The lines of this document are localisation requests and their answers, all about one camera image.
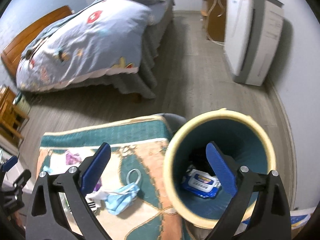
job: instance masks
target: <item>gray laminate floor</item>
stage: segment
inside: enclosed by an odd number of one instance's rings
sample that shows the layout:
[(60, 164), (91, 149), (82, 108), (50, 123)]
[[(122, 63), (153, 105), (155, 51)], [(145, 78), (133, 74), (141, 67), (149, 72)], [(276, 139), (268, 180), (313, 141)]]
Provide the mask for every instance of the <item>gray laminate floor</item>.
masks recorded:
[(111, 86), (92, 86), (40, 95), (32, 104), (23, 130), (21, 155), (33, 174), (40, 138), (47, 131), (64, 131), (155, 113), (175, 113), (187, 120), (226, 107), (250, 115), (269, 134), (279, 173), (290, 198), (283, 129), (264, 87), (234, 83), (223, 61), (223, 47), (207, 41), (199, 13), (175, 13), (163, 37), (153, 71), (156, 98), (133, 103)]

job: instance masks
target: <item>red emblem on duvet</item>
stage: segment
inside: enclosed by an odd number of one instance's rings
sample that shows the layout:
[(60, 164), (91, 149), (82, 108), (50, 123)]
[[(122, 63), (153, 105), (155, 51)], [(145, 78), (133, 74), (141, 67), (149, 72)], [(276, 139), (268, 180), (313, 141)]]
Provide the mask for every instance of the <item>red emblem on duvet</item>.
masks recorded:
[(35, 67), (35, 60), (34, 59), (32, 59), (31, 61), (30, 61), (30, 69), (33, 69), (34, 67)]
[(96, 19), (98, 19), (103, 11), (96, 11), (92, 13), (87, 20), (87, 23), (93, 23)]

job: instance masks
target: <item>trash can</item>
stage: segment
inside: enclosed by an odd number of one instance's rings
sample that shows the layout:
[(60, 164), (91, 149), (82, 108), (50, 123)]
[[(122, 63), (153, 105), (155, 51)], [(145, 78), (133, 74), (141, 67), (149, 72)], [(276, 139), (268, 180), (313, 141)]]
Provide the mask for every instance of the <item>trash can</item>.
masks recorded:
[[(193, 149), (214, 141), (220, 150), (253, 172), (276, 170), (272, 143), (250, 116), (220, 109), (201, 114), (173, 136), (164, 159), (164, 186), (172, 205), (186, 220), (200, 228), (213, 228), (228, 206), (231, 195), (221, 188), (215, 198), (203, 199), (181, 187)], [(252, 215), (258, 194), (253, 193), (243, 221)]]
[(29, 114), (31, 106), (27, 102), (27, 99), (21, 92), (18, 93), (16, 98), (13, 100), (13, 104), (16, 105), (26, 115)]

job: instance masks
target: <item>wooden headboard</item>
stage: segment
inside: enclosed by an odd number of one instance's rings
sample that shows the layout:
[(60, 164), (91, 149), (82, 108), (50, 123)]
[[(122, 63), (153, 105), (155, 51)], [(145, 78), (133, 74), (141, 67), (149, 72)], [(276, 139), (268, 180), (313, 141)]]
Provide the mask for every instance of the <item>wooden headboard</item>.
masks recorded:
[(71, 14), (72, 12), (67, 5), (48, 13), (20, 32), (4, 48), (1, 53), (1, 59), (13, 78), (16, 77), (21, 53), (26, 46), (31, 43), (45, 27)]

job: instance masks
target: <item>cable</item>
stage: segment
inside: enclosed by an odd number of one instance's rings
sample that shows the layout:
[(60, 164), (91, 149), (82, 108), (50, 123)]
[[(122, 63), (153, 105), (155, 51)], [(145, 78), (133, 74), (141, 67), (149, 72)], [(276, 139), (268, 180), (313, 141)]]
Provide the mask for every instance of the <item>cable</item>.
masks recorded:
[[(211, 39), (211, 37), (210, 37), (210, 35), (209, 35), (209, 33), (208, 33), (209, 16), (210, 16), (210, 13), (212, 12), (212, 10), (214, 9), (214, 7), (216, 6), (216, 4), (217, 4), (217, 0), (214, 0), (212, 6), (211, 6), (211, 8), (210, 8), (210, 10), (208, 11), (207, 19), (206, 19), (206, 21), (205, 21), (205, 30), (206, 30), (207, 37), (208, 37), (208, 39), (209, 39), (210, 41), (212, 41), (213, 43), (218, 44), (218, 45), (220, 45), (220, 46), (224, 46), (224, 44), (219, 43), (218, 41), (214, 41), (213, 39)], [(225, 9), (224, 9), (223, 5), (221, 4), (221, 0), (218, 0), (218, 4), (220, 5), (220, 7), (221, 7), (221, 9), (222, 9), (221, 13), (218, 15), (218, 17), (220, 17), (221, 15), (224, 14)]]

